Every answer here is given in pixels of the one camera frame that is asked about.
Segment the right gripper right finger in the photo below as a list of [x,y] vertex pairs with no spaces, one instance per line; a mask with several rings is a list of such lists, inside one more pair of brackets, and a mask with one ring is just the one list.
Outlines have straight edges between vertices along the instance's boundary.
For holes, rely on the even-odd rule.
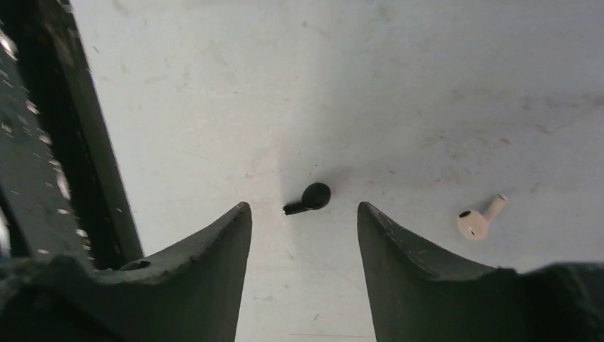
[[378,341],[601,341],[603,265],[528,272],[452,253],[369,202],[358,241]]

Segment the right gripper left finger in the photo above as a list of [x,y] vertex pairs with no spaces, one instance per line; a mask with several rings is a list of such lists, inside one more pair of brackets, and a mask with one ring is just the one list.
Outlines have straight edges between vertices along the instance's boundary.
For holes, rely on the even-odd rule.
[[240,202],[208,227],[118,270],[75,258],[1,262],[3,341],[233,341],[252,215]]

